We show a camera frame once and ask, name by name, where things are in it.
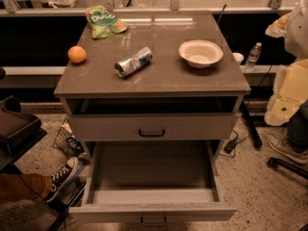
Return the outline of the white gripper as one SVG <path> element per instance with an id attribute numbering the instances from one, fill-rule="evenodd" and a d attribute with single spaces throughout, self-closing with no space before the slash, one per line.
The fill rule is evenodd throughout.
<path id="1" fill-rule="evenodd" d="M 308 60 L 280 65 L 274 79 L 273 95 L 264 117 L 266 124 L 281 126 L 288 122 L 308 99 Z"/>

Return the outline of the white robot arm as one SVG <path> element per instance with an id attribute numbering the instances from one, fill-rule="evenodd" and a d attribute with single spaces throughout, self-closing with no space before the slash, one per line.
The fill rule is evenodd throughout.
<path id="1" fill-rule="evenodd" d="M 289 66 L 278 67 L 264 117 L 266 124 L 281 126 L 308 99 L 308 0 L 300 0 L 290 13 L 273 22 L 266 34 L 283 37 L 285 50 L 295 56 Z"/>

